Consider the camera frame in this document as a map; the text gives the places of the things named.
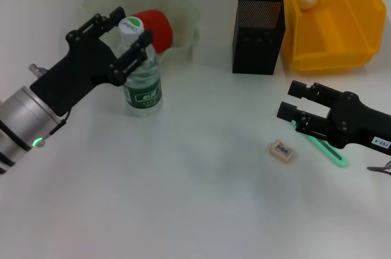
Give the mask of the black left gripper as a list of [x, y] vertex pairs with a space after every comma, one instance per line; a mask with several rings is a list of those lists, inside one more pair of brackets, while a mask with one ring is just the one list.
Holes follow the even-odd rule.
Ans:
[[97, 13], [79, 29], [70, 31], [65, 37], [69, 45], [66, 56], [31, 84], [30, 90], [57, 116], [63, 116], [97, 85], [124, 85], [127, 77], [147, 60], [152, 30], [141, 33], [119, 58], [99, 39], [124, 17], [124, 9], [118, 7], [108, 17]]

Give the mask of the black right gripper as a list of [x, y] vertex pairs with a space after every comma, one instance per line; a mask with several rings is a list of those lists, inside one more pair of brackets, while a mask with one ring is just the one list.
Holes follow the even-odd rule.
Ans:
[[340, 92], [317, 82], [307, 87], [292, 81], [288, 94], [330, 108], [326, 119], [281, 102], [277, 118], [295, 122], [297, 132], [326, 140], [336, 148], [358, 144], [390, 155], [390, 115], [364, 105], [355, 93]]

